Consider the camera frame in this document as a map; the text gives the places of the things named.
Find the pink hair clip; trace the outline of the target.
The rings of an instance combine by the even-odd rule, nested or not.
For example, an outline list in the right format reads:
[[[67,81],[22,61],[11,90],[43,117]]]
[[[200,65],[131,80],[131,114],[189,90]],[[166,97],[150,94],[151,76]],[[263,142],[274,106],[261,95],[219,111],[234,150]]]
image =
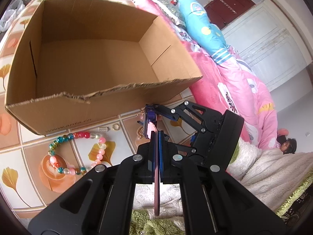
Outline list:
[[[154,216],[160,214],[160,172],[159,135],[156,126],[150,121],[146,125],[146,136],[150,140],[148,148],[148,171],[152,172],[154,182]]]

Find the gold dangling earring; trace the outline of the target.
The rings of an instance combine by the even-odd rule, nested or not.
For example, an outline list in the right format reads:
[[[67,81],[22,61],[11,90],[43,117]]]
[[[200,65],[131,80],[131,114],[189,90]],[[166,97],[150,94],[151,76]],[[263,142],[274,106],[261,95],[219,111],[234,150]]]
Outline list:
[[[137,114],[137,118],[138,118],[137,123],[139,124],[139,129],[137,130],[138,139],[146,138],[145,125],[144,125],[144,122],[145,122],[145,112],[144,111],[140,111]]]

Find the pink floral quilt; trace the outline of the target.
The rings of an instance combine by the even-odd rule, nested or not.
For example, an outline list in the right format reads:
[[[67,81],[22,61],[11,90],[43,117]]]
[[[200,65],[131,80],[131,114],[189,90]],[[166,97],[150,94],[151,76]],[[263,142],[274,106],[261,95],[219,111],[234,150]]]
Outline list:
[[[167,9],[157,0],[129,1],[138,9],[161,16],[179,37],[203,75],[190,87],[198,104],[242,116],[241,137],[245,141],[262,150],[277,147],[277,112],[271,94],[233,46],[227,44],[235,61],[218,65],[188,34],[178,5]]]

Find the small metal spring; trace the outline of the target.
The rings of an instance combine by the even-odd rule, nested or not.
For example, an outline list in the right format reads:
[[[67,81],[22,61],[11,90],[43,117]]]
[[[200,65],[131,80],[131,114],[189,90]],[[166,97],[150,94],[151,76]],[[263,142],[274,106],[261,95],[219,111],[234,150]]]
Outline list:
[[[108,132],[110,131],[110,128],[107,126],[101,126],[99,127],[99,132]]]

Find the cream fleece blanket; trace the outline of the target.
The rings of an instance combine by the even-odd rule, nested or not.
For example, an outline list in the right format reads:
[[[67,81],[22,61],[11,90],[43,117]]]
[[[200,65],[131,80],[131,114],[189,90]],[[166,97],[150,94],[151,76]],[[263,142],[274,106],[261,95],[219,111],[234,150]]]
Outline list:
[[[239,139],[227,172],[276,215],[282,217],[312,184],[312,152],[283,154],[278,148],[261,150]],[[160,216],[182,216],[179,184],[160,185]],[[154,217],[154,184],[137,184],[133,210]]]

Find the light blue pillow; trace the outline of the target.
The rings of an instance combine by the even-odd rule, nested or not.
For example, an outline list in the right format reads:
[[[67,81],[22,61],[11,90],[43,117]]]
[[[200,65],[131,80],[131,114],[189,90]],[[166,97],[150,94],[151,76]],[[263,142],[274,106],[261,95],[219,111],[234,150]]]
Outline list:
[[[206,10],[200,3],[196,0],[178,0],[178,8],[184,18],[188,34],[218,65],[235,61],[221,30],[210,22]]]

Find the brown cardboard box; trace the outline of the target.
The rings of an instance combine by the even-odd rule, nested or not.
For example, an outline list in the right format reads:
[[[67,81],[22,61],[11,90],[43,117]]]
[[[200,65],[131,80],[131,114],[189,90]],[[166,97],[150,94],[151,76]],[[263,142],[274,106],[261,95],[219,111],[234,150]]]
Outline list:
[[[5,109],[38,135],[164,103],[202,77],[161,16],[112,0],[33,0],[1,62]]]

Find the white wardrobe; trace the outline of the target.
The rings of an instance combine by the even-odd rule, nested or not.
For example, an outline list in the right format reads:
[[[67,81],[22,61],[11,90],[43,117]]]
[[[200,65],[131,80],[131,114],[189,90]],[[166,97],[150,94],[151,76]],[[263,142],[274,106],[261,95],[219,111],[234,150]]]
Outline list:
[[[223,28],[222,33],[269,91],[312,62],[300,34],[272,0],[255,5]]]

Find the dark red door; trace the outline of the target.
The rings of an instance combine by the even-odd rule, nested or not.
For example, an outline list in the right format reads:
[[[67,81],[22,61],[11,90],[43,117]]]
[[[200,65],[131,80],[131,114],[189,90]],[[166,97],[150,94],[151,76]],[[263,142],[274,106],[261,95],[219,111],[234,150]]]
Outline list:
[[[222,30],[254,5],[252,0],[211,0],[204,9],[210,22]]]

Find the white plastic bag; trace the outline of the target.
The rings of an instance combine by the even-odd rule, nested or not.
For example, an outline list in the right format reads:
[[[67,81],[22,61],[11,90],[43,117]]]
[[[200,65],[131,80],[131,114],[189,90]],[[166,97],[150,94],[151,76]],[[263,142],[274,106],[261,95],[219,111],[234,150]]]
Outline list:
[[[15,0],[12,4],[10,4],[1,17],[0,31],[6,32],[24,8],[25,5],[23,0]]]

